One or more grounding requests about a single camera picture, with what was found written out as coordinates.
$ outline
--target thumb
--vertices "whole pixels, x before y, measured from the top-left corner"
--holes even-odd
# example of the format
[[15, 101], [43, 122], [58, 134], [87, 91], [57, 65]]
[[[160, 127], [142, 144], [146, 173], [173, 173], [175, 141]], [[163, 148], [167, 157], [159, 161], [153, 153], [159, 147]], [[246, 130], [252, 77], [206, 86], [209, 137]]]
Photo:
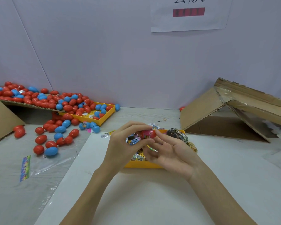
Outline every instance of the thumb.
[[136, 153], [142, 147], [145, 147], [147, 144], [152, 144], [154, 142], [155, 142], [154, 139], [151, 138], [140, 140], [139, 142], [137, 142], [135, 145], [132, 146], [132, 150], [134, 151], [134, 153]]

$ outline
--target forearm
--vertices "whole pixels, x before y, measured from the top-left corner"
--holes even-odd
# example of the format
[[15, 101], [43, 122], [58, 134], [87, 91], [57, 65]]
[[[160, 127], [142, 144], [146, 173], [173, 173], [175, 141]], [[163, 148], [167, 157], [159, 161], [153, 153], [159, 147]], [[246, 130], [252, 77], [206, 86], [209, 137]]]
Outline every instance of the forearm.
[[199, 165], [189, 183], [216, 225], [256, 225], [205, 163]]
[[113, 176], [104, 167], [95, 170], [89, 184], [60, 225], [89, 225], [112, 178]]

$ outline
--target right hand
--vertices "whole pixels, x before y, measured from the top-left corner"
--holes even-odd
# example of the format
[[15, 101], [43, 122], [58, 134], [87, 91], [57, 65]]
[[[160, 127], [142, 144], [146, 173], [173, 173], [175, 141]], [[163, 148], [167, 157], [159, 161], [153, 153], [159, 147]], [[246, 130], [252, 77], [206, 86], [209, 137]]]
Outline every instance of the right hand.
[[148, 145], [158, 152], [143, 147], [146, 159], [172, 173], [179, 174], [189, 182], [202, 163], [200, 157], [182, 140], [162, 134], [158, 130], [156, 135], [157, 137], [153, 138], [155, 143]]

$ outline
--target left hand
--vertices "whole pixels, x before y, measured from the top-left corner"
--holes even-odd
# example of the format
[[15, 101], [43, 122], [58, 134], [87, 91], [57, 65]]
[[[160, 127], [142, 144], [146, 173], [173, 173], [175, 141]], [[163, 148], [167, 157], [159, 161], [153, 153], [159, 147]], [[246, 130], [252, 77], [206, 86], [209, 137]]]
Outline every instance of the left hand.
[[150, 129], [152, 129], [152, 126], [143, 122], [129, 121], [114, 131], [110, 136], [106, 155], [101, 166], [107, 169], [109, 173], [116, 175], [138, 150], [147, 144], [155, 142], [149, 138], [140, 140], [131, 146], [125, 142], [126, 138], [135, 132]]

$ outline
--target colorful strip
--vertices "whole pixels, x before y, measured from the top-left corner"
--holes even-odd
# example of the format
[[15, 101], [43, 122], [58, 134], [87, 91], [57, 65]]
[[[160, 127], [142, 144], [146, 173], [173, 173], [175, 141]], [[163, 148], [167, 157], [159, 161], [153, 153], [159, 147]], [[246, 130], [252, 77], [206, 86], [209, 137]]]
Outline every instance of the colorful strip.
[[29, 178], [30, 158], [31, 158], [31, 155], [28, 155], [23, 158], [20, 182]]
[[183, 16], [204, 16], [205, 7], [202, 8], [192, 8], [192, 9], [174, 9], [173, 17], [183, 17]]

